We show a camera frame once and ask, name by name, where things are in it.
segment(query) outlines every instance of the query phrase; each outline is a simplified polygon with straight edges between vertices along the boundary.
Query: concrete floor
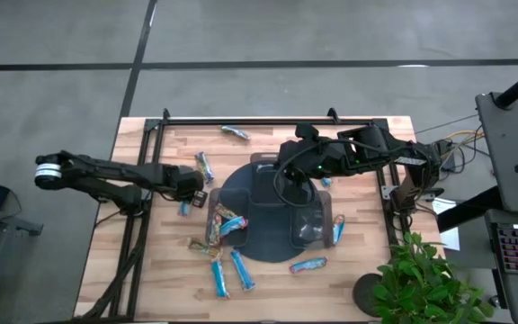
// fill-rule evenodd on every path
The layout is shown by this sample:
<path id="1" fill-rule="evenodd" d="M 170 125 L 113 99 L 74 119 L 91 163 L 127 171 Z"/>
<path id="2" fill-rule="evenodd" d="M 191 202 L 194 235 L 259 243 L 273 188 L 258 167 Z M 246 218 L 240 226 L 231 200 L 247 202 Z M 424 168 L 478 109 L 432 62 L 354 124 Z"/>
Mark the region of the concrete floor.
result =
<path id="1" fill-rule="evenodd" d="M 146 8 L 147 0 L 0 0 L 0 64 L 130 63 Z M 511 0 L 160 0 L 145 61 L 517 58 Z M 61 149 L 108 158 L 129 74 L 0 72 L 0 183 L 17 192 L 24 218 L 45 223 L 40 237 L 13 244 L 0 322 L 71 316 L 97 204 L 35 187 L 34 159 Z M 130 115 L 159 116 L 164 107 L 176 116 L 321 115 L 334 107 L 410 115 L 419 131 L 475 113 L 476 94 L 517 79 L 517 66 L 142 71 Z M 477 126 L 470 119 L 417 138 Z M 490 168 L 477 157 L 441 182 L 443 196 L 468 199 L 494 185 Z M 461 236 L 479 230 L 469 224 Z M 480 266 L 468 250 L 450 259 Z M 476 284 L 493 293 L 489 278 L 478 272 Z"/>

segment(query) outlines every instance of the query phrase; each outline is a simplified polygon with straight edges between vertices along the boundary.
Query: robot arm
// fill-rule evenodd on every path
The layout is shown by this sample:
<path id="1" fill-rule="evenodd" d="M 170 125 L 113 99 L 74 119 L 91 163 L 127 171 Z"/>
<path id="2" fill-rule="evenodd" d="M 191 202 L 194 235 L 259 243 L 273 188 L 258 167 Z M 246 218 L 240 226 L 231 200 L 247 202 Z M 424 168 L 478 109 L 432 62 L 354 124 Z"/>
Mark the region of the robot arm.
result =
<path id="1" fill-rule="evenodd" d="M 404 210 L 415 208 L 417 195 L 431 188 L 439 177 L 441 159 L 435 146 L 395 139 L 377 126 L 342 131 L 337 134 L 337 139 L 330 139 L 318 136 L 317 129 L 302 123 L 298 124 L 295 135 L 301 140 L 281 144 L 276 163 L 280 169 L 278 173 L 283 173 L 293 184 L 287 185 L 283 194 L 278 188 L 278 176 L 273 185 L 284 202 L 296 207 L 306 204 L 291 202 L 285 197 L 285 192 L 289 197 L 305 197 L 305 194 L 293 192 L 297 192 L 309 178 L 354 176 L 377 171 L 391 162 L 403 165 L 407 177 L 391 193 L 391 198 L 398 210 Z"/>
<path id="2" fill-rule="evenodd" d="M 141 213 L 145 206 L 141 188 L 162 194 L 168 200 L 193 198 L 203 189 L 203 176 L 187 166 L 116 163 L 66 151 L 38 156 L 35 184 L 45 190 L 72 188 L 87 193 L 100 202 L 113 201 L 127 215 Z M 105 180 L 131 182 L 125 186 Z"/>

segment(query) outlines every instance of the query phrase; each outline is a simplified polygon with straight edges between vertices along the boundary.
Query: potted plant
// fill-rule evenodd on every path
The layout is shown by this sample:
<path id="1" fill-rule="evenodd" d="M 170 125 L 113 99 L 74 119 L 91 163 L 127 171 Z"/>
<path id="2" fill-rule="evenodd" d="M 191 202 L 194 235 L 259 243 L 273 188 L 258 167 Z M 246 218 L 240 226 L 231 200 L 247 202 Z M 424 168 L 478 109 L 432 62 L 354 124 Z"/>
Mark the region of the potted plant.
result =
<path id="1" fill-rule="evenodd" d="M 385 324 L 479 323 L 493 316 L 483 292 L 461 282 L 441 256 L 441 243 L 424 243 L 418 233 L 405 233 L 393 257 L 378 267 L 382 276 L 366 274 L 353 289 L 363 311 Z"/>

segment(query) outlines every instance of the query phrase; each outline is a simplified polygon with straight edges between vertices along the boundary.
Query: white paper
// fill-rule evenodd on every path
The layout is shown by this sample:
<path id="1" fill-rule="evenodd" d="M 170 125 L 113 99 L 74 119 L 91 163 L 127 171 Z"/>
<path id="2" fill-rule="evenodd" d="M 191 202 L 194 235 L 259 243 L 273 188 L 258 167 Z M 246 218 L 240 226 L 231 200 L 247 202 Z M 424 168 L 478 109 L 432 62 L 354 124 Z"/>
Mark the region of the white paper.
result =
<path id="1" fill-rule="evenodd" d="M 456 202 L 446 199 L 435 198 L 433 200 L 433 211 L 438 214 L 445 212 L 457 205 Z M 453 228 L 441 233 L 441 242 L 445 244 L 445 248 L 450 248 L 456 251 L 460 250 L 459 245 L 459 229 Z"/>

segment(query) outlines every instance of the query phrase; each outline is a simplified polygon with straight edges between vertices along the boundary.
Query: wooden table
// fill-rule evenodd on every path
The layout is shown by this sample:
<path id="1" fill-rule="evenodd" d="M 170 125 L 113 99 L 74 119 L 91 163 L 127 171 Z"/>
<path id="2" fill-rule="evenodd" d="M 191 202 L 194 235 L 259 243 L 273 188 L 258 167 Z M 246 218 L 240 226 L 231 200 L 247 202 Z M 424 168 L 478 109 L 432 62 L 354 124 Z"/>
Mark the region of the wooden table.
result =
<path id="1" fill-rule="evenodd" d="M 410 117 L 386 118 L 390 132 L 396 138 L 415 140 Z M 144 120 L 121 120 L 113 150 L 114 161 L 137 163 Z M 296 139 L 294 126 L 240 128 L 250 135 L 249 143 L 221 133 L 219 126 L 166 126 L 159 161 L 195 167 L 193 155 L 205 151 L 216 177 L 213 184 L 205 188 L 209 192 L 212 188 L 220 188 L 229 175 L 248 163 L 252 153 L 277 152 L 285 140 Z M 335 138 L 338 131 L 352 129 L 353 126 L 317 128 L 320 135 Z M 386 178 L 390 179 L 389 169 L 386 167 L 384 171 Z M 403 179 L 405 171 L 402 167 L 399 173 Z M 222 262 L 231 294 L 229 301 L 216 298 L 209 259 L 186 247 L 190 237 L 203 237 L 207 205 L 203 209 L 192 208 L 191 215 L 184 218 L 177 215 L 178 202 L 167 202 L 156 195 L 136 320 L 371 320 L 354 305 L 351 293 L 361 275 L 377 273 L 377 266 L 389 261 L 389 244 L 376 174 L 369 172 L 335 178 L 333 181 L 329 189 L 333 197 L 333 214 L 342 213 L 346 218 L 339 245 L 306 251 L 279 264 L 245 258 L 246 266 L 256 282 L 256 288 L 251 292 L 242 292 L 229 257 L 230 248 L 226 248 Z M 116 211 L 113 204 L 105 204 L 99 210 L 98 220 Z M 437 223 L 431 214 L 419 212 L 413 217 L 413 230 L 421 232 L 427 241 L 441 241 Z M 88 311 L 114 277 L 124 224 L 125 218 L 118 215 L 94 231 L 76 315 Z M 322 256 L 329 260 L 325 268 L 290 274 L 290 264 Z M 124 287 L 121 305 L 127 302 L 126 289 L 129 287 Z"/>

